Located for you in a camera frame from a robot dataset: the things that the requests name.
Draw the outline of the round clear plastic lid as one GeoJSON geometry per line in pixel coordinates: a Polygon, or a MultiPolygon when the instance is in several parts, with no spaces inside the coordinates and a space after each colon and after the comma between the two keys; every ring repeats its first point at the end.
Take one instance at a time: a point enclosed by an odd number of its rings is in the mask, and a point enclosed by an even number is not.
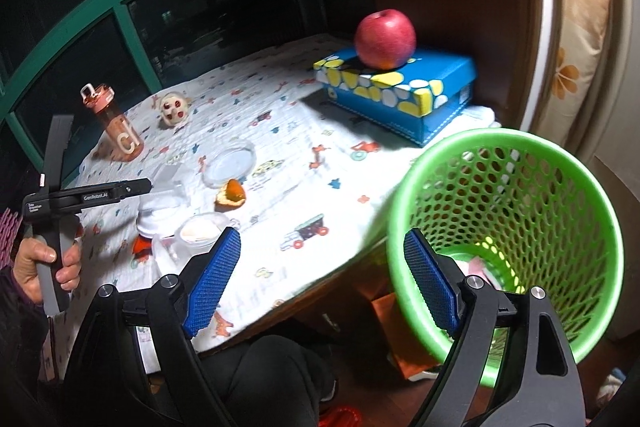
{"type": "Polygon", "coordinates": [[[206,187],[217,189],[229,180],[240,180],[255,166],[256,154],[252,143],[233,140],[213,150],[204,163],[202,180],[206,187]]]}

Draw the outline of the clear rectangular plastic container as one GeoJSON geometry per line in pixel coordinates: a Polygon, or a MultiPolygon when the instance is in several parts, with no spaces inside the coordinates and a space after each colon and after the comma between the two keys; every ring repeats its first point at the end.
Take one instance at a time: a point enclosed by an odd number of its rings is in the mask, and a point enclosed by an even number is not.
{"type": "Polygon", "coordinates": [[[186,189],[178,176],[180,167],[180,164],[160,165],[151,177],[152,189],[146,196],[152,200],[165,196],[185,199],[186,189]]]}

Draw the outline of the green plastic trash basket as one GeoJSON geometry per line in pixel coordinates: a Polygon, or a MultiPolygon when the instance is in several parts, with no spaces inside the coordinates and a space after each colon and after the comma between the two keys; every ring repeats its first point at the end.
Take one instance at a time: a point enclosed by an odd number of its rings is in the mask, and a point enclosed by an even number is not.
{"type": "Polygon", "coordinates": [[[405,259],[413,228],[438,254],[482,259],[503,291],[542,287],[577,362],[612,320],[624,275],[620,224],[596,177],[553,142],[506,128],[459,132],[428,147],[399,184],[387,221],[390,280],[413,334],[444,362],[452,340],[405,259]]]}

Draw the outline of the clear plastic cup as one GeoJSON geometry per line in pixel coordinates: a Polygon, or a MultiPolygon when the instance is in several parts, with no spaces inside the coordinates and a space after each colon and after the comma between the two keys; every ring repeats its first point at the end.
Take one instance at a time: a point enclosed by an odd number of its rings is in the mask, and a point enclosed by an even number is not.
{"type": "Polygon", "coordinates": [[[222,213],[199,213],[189,218],[176,232],[172,251],[177,261],[208,253],[230,220],[222,213]]]}

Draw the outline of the orange peel piece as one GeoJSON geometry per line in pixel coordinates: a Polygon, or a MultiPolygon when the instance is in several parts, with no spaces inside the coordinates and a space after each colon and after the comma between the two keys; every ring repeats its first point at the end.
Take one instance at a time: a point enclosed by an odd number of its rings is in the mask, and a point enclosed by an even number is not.
{"type": "Polygon", "coordinates": [[[216,207],[225,212],[226,210],[236,210],[246,202],[246,194],[239,180],[230,179],[219,190],[216,195],[216,207]]]}

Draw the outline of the printed white cloth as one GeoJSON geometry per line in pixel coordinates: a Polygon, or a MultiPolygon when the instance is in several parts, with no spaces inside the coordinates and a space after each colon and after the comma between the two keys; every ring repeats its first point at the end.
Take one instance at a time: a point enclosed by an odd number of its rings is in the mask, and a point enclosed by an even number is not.
{"type": "MultiPolygon", "coordinates": [[[[178,176],[194,215],[220,213],[242,239],[241,259],[212,322],[195,337],[201,351],[220,346],[282,303],[316,285],[383,234],[390,198],[422,150],[362,117],[334,106],[314,77],[314,62],[343,48],[317,35],[270,47],[178,86],[190,100],[186,122],[160,121],[160,100],[128,113],[143,137],[131,162],[112,158],[101,139],[82,160],[76,184],[148,178],[164,164],[178,176]],[[246,202],[216,207],[203,184],[206,158],[233,140],[253,144],[256,162],[240,179],[246,202]]],[[[148,239],[136,226],[139,200],[85,210],[82,274],[70,308],[52,322],[51,364],[64,372],[90,300],[99,286],[146,288],[179,270],[175,234],[148,239]]]]}

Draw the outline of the small plush toy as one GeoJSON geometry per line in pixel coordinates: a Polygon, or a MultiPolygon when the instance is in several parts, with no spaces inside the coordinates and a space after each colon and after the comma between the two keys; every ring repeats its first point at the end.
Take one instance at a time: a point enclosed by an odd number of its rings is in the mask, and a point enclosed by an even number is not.
{"type": "Polygon", "coordinates": [[[190,100],[177,91],[168,92],[160,100],[160,120],[167,128],[175,128],[186,122],[190,112],[190,100]]]}

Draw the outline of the blue yellow tissue box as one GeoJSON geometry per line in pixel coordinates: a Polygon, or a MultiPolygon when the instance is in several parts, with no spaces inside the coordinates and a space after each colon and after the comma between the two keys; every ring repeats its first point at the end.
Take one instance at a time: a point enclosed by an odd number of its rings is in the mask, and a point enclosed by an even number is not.
{"type": "Polygon", "coordinates": [[[314,62],[316,80],[336,106],[424,146],[470,103],[470,57],[416,50],[398,69],[373,71],[352,48],[314,62]]]}

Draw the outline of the red apple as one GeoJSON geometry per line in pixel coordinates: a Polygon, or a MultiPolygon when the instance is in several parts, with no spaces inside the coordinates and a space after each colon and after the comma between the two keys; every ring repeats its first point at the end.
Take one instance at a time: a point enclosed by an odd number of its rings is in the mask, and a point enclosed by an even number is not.
{"type": "Polygon", "coordinates": [[[394,70],[404,66],[416,50],[416,31],[405,14],[385,9],[360,21],[354,45],[364,65],[374,70],[394,70]]]}

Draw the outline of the floral beige pillow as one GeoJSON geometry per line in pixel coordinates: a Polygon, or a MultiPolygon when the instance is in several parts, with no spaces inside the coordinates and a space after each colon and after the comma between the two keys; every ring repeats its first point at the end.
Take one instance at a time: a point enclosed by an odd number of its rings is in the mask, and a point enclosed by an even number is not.
{"type": "Polygon", "coordinates": [[[599,70],[612,0],[561,0],[560,39],[536,135],[561,147],[582,141],[600,90],[599,70]]]}

